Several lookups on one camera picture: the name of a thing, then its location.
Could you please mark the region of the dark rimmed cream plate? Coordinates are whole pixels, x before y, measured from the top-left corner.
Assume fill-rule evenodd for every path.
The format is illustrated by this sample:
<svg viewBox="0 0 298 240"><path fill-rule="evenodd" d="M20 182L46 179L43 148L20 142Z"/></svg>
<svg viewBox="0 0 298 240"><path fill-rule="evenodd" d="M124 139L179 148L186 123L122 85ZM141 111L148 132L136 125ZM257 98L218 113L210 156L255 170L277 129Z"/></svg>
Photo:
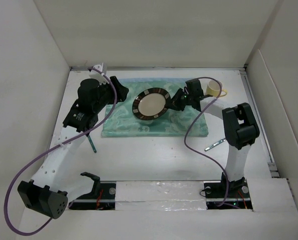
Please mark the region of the dark rimmed cream plate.
<svg viewBox="0 0 298 240"><path fill-rule="evenodd" d="M165 105L170 99L169 92L163 88L146 89L135 97L132 103L132 113L140 120L155 120L167 112L168 108Z"/></svg>

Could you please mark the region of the green handled silver fork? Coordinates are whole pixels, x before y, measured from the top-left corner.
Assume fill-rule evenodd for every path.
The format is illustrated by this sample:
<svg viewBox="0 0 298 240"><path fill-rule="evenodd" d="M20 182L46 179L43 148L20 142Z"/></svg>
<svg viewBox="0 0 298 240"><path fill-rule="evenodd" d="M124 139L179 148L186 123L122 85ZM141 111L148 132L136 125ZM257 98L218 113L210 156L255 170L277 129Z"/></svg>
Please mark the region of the green handled silver fork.
<svg viewBox="0 0 298 240"><path fill-rule="evenodd" d="M206 147L206 148L204 149L204 151L207 152L207 151L213 149L214 147L216 147L216 146L218 146L218 145L224 143L225 141L226 141L226 138L220 139L219 141L217 141L217 142L211 144L210 146Z"/></svg>

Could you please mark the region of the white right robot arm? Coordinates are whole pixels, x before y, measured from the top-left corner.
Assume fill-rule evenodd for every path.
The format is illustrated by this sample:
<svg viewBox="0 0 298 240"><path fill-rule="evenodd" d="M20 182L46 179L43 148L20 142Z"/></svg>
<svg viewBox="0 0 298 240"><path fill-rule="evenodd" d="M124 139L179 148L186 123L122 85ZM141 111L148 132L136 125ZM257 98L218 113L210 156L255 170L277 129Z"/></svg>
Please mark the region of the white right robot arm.
<svg viewBox="0 0 298 240"><path fill-rule="evenodd" d="M251 145L259 137L259 127L251 106L244 102L233 105L210 94L192 94L179 89L165 105L168 109L183 111L191 106L201 113L211 114L223 120L223 129L229 152L226 167L223 170L220 191L231 197L244 181L244 167Z"/></svg>

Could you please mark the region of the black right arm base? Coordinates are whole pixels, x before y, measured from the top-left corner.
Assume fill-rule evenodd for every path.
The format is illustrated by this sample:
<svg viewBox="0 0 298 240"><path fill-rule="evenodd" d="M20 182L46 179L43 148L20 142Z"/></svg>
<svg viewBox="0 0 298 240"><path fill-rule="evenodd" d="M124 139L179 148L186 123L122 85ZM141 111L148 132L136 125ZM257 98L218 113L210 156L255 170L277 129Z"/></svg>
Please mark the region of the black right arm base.
<svg viewBox="0 0 298 240"><path fill-rule="evenodd" d="M253 209L248 184L244 178L229 182L228 186L227 188L225 179L203 182L200 195L205 198L208 210Z"/></svg>

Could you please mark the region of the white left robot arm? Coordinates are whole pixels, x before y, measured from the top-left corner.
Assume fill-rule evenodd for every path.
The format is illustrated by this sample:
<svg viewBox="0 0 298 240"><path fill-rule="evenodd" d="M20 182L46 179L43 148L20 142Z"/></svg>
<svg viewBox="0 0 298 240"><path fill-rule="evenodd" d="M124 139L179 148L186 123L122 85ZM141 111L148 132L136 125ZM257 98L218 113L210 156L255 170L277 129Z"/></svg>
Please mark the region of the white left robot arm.
<svg viewBox="0 0 298 240"><path fill-rule="evenodd" d="M90 78L81 81L78 98L63 121L55 150L48 153L29 182L22 181L18 186L18 193L27 208L58 219L75 199L100 195L98 176L85 171L68 184L67 173L76 161L76 151L97 125L100 111L107 105L124 102L128 92L116 76L105 77L99 70L91 69Z"/></svg>

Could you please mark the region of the green patterned cloth placemat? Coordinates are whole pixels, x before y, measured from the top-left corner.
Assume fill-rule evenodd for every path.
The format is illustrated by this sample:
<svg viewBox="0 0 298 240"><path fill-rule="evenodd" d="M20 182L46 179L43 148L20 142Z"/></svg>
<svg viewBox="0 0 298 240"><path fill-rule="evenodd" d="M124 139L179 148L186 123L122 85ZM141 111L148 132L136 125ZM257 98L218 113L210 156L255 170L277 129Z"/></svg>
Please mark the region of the green patterned cloth placemat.
<svg viewBox="0 0 298 240"><path fill-rule="evenodd" d="M124 102L116 104L104 122L101 137L176 137L184 136L199 112L190 106L184 111L168 110L156 120L140 120L132 113L136 96L150 88L163 88L174 96L185 86L186 78L123 78L120 83L129 89Z"/></svg>

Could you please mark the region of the yellow ceramic mug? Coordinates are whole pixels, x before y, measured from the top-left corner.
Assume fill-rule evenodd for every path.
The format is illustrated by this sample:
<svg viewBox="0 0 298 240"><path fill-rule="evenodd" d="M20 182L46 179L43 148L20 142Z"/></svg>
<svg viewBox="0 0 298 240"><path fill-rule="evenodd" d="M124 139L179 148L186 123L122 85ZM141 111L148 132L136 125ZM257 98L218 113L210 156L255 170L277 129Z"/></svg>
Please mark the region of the yellow ceramic mug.
<svg viewBox="0 0 298 240"><path fill-rule="evenodd" d="M227 90L223 89L222 83L210 80L206 88L206 94L221 98L227 95Z"/></svg>

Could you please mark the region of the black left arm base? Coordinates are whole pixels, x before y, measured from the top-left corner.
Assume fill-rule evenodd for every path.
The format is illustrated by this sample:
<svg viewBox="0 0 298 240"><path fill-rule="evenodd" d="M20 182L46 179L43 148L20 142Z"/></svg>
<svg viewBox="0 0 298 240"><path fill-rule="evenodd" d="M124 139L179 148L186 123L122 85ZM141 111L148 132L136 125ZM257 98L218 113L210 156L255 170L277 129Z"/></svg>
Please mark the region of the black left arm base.
<svg viewBox="0 0 298 240"><path fill-rule="evenodd" d="M115 210L116 181L102 181L99 190L80 196L68 204L70 210Z"/></svg>

